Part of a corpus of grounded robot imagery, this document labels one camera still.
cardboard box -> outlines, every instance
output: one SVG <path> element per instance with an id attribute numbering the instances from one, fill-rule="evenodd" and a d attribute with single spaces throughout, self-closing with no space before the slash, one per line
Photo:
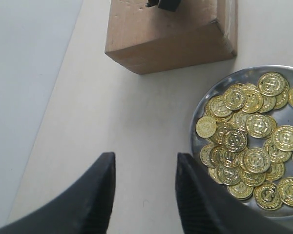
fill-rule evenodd
<path id="1" fill-rule="evenodd" d="M 231 59 L 237 0 L 182 0 L 176 12 L 147 0 L 111 0 L 105 53 L 137 74 Z"/>

white surface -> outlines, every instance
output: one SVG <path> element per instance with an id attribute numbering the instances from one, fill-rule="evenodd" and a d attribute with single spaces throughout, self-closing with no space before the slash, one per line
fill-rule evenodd
<path id="1" fill-rule="evenodd" d="M 293 66 L 293 0 L 240 0 L 237 59 L 140 77 L 104 55 L 109 1 L 85 0 L 10 221 L 115 151 L 110 234 L 181 234 L 174 180 L 192 113 L 218 80 L 242 68 Z"/>
<path id="2" fill-rule="evenodd" d="M 0 226 L 7 222 L 82 0 L 0 0 Z"/>

silver tray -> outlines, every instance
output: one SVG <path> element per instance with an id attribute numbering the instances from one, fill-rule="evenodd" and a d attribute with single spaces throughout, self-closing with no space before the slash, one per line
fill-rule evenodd
<path id="1" fill-rule="evenodd" d="M 235 72 L 221 81 L 219 81 L 217 84 L 215 84 L 201 99 L 198 106 L 196 107 L 196 110 L 192 117 L 191 127 L 190 127 L 190 146 L 192 150 L 192 154 L 195 157 L 195 159 L 200 163 L 200 165 L 207 170 L 207 167 L 202 164 L 199 158 L 200 150 L 203 146 L 207 145 L 208 142 L 206 142 L 203 138 L 200 138 L 196 132 L 195 132 L 195 124 L 199 118 L 203 116 L 204 113 L 204 106 L 207 103 L 207 101 L 215 95 L 221 95 L 225 90 L 229 88 L 229 86 L 235 84 L 235 83 L 252 83 L 257 84 L 257 81 L 261 75 L 267 72 L 278 72 L 282 74 L 289 82 L 290 87 L 293 87 L 293 67 L 286 67 L 286 66 L 259 66 L 259 67 L 253 67 L 248 69 L 243 69 L 241 71 Z M 285 107 L 276 110 L 276 111 L 270 111 L 267 112 L 268 115 L 271 115 L 274 117 L 274 119 L 277 121 L 278 126 L 280 125 L 293 125 L 293 108 L 287 104 Z M 262 147 L 264 143 L 264 139 L 255 139 L 253 137 L 249 137 L 249 146 L 252 147 Z M 293 176 L 293 162 L 292 158 L 290 158 L 286 163 L 286 171 L 283 176 L 289 177 Z M 260 209 L 254 200 L 254 198 L 250 198 L 246 201 L 242 201 L 245 205 L 249 206 L 250 208 L 258 211 L 262 215 L 266 217 L 270 217 L 274 220 L 293 220 L 293 208 L 288 207 L 286 205 L 283 205 L 281 209 L 277 211 L 265 211 Z"/>

